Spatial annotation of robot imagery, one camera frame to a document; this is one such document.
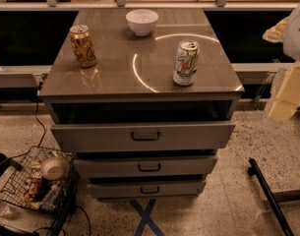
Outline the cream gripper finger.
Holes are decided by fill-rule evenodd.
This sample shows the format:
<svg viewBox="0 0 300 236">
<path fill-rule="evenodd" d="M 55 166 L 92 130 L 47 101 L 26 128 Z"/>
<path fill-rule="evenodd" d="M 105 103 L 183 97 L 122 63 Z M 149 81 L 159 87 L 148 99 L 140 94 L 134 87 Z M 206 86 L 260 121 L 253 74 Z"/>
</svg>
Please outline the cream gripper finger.
<svg viewBox="0 0 300 236">
<path fill-rule="evenodd" d="M 268 113 L 274 122 L 289 120 L 300 107 L 300 63 L 284 71 L 283 80 Z"/>
<path fill-rule="evenodd" d="M 271 27 L 270 29 L 267 29 L 263 34 L 263 40 L 272 43 L 283 42 L 283 36 L 287 22 L 288 17 L 279 21 L 275 26 Z"/>
</svg>

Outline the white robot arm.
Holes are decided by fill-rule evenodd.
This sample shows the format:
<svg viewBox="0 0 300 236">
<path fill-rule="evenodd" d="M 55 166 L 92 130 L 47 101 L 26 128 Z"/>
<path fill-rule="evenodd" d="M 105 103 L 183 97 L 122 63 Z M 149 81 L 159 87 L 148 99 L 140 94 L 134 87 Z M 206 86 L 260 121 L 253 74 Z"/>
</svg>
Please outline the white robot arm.
<svg viewBox="0 0 300 236">
<path fill-rule="evenodd" d="M 295 60 L 295 64 L 283 73 L 268 113 L 270 120 L 281 123 L 289 120 L 300 107 L 300 4 L 288 17 L 267 29 L 263 39 L 281 42 L 283 53 Z"/>
</svg>

